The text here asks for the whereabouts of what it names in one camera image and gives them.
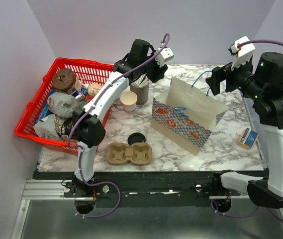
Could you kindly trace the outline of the blue checkered paper bag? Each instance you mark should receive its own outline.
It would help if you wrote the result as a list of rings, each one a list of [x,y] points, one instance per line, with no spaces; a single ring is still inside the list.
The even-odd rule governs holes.
[[[153,98],[151,127],[197,155],[227,111],[226,104],[172,77],[168,89]]]

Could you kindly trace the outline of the black plastic cup lid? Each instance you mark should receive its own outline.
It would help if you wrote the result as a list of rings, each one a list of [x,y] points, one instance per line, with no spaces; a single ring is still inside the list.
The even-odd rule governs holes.
[[[128,137],[127,142],[129,145],[133,145],[135,143],[145,143],[146,137],[140,132],[135,132]]]

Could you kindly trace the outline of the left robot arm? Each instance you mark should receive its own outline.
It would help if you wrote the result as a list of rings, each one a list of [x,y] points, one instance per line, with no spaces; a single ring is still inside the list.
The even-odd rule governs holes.
[[[82,110],[73,112],[74,126],[70,136],[75,136],[78,148],[78,168],[74,175],[79,180],[75,191],[82,197],[92,192],[89,182],[94,176],[94,158],[98,145],[105,137],[102,121],[116,98],[140,76],[156,83],[163,79],[167,62],[174,54],[167,47],[170,35],[165,34],[158,49],[147,41],[134,40],[131,50],[123,59],[115,62],[113,70],[96,96]]]

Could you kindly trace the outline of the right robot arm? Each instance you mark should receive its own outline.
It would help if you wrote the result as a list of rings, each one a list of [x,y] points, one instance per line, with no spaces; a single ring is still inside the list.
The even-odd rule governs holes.
[[[218,95],[221,82],[226,91],[238,90],[253,101],[266,133],[269,157],[268,177],[253,177],[232,170],[217,172],[211,190],[222,195],[228,189],[244,193],[257,206],[283,208],[283,54],[265,52],[256,68],[251,62],[232,68],[229,63],[215,67],[206,79],[212,93]]]

